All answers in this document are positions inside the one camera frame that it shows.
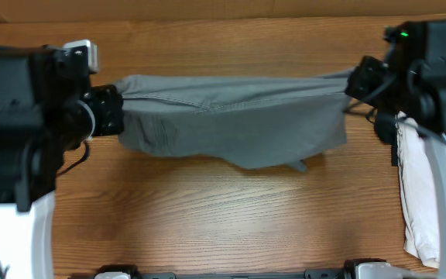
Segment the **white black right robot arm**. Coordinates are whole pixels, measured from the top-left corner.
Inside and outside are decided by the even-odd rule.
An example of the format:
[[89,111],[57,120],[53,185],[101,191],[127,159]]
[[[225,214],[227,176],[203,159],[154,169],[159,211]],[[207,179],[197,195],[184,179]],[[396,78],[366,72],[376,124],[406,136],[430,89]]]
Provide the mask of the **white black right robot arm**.
[[424,141],[434,179],[440,233],[439,271],[446,278],[446,19],[386,28],[383,60],[365,56],[348,79],[346,95],[371,105],[378,123],[406,125]]

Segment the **grey shorts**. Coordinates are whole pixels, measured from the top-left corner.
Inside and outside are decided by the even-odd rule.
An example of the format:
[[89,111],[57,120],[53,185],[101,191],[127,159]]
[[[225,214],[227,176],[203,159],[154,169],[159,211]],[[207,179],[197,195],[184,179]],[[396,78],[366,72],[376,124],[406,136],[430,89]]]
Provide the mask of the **grey shorts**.
[[208,155],[245,169],[288,165],[347,140],[348,72],[316,77],[164,77],[116,82],[119,142],[155,157]]

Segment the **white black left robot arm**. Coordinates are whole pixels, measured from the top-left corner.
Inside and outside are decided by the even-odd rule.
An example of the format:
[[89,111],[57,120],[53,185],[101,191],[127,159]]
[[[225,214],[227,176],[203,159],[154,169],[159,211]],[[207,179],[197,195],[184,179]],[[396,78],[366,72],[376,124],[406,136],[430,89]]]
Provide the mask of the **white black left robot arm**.
[[93,86],[98,47],[0,46],[0,278],[51,278],[52,221],[64,155],[122,133],[123,100]]

